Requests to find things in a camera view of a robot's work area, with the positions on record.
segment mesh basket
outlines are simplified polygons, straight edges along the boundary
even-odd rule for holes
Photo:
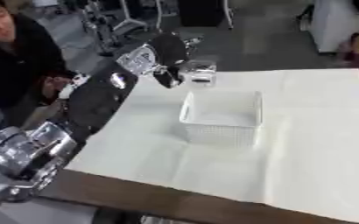
[[[259,92],[191,92],[185,99],[179,121],[192,144],[251,147],[262,122]]]

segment person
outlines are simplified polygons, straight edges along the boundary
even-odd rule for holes
[[[20,127],[39,106],[52,103],[74,77],[46,29],[0,0],[0,112],[3,126]]]

